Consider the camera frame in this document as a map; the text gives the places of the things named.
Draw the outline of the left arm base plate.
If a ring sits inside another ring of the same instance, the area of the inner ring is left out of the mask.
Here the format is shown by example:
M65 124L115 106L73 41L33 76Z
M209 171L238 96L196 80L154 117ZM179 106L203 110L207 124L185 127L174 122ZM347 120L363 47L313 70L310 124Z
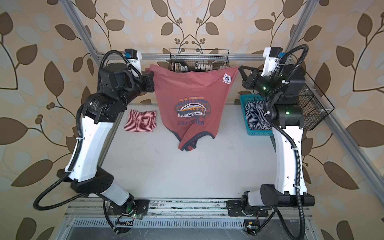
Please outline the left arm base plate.
M127 200L121 206L112 202L109 207L109 214L130 217L133 215L145 215L149 210L149 203L150 200L148 199Z

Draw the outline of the maroon tank top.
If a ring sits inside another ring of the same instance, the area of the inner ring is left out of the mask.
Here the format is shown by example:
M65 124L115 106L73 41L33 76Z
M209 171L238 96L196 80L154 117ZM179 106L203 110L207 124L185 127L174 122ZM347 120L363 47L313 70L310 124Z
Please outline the maroon tank top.
M151 65L150 71L162 123L178 139L179 150L194 150L205 136L214 139L238 68L175 73Z

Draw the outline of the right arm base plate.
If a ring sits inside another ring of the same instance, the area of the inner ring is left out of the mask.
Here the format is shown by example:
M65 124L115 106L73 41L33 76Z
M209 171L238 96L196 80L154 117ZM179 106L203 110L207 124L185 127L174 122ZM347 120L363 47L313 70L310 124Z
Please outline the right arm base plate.
M226 202L226 208L230 217L268 217L269 213L267 209L261 207L247 207L243 206L243 202L240 200L228 200Z

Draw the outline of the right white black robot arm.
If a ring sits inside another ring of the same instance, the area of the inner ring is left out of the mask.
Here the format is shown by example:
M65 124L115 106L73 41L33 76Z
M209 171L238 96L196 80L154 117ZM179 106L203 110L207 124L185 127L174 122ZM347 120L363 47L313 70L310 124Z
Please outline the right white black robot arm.
M263 207L272 208L278 215L288 237L302 240L305 237L304 206L315 204L308 194L302 167L302 140L305 127L304 104L313 97L306 85L303 68L287 65L273 80L263 77L257 68L240 66L243 86L256 90L265 99L262 118L272 127L277 155L277 176L274 184L262 184L259 190L244 192L242 212L253 216ZM280 207L296 207L299 212L299 232L292 233L284 221Z

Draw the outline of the red white striped tank top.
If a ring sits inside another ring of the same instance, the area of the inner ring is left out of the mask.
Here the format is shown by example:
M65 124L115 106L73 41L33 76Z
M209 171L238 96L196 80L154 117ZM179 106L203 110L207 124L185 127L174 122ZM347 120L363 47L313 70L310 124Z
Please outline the red white striped tank top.
M156 111L139 112L130 110L124 131L128 132L152 132L157 127Z

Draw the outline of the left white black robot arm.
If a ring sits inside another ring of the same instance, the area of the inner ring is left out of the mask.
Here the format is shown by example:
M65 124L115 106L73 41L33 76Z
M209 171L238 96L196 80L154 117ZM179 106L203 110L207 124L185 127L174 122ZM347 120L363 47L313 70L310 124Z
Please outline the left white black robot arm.
M99 88L82 104L76 115L77 143L69 164L58 171L57 180L34 201L38 211L63 206L88 194L97 194L117 206L132 204L133 196L124 190L114 176L99 167L99 158L119 114L141 93L154 92L154 73L142 72L132 65L112 63L99 69ZM50 206L40 201L62 182L69 182L77 196Z

